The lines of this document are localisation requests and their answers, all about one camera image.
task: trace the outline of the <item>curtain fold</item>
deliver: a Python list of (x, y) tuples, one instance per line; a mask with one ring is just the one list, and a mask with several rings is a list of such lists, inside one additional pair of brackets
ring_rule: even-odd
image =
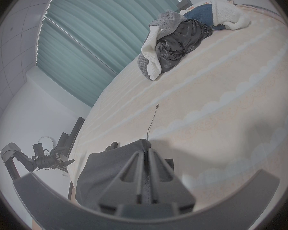
[(148, 24), (167, 9), (177, 10), (176, 4), (177, 0), (52, 0), (40, 32), (37, 66), (93, 106), (141, 52)]

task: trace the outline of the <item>bed sheet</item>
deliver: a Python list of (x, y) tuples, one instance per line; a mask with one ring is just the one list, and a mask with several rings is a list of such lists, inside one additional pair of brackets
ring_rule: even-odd
[(146, 138), (196, 197), (194, 210), (237, 190), (258, 169), (288, 185), (288, 28), (265, 10), (241, 6), (251, 24), (215, 31), (171, 71), (147, 80), (134, 59), (103, 91), (68, 166), (77, 178), (91, 153)]

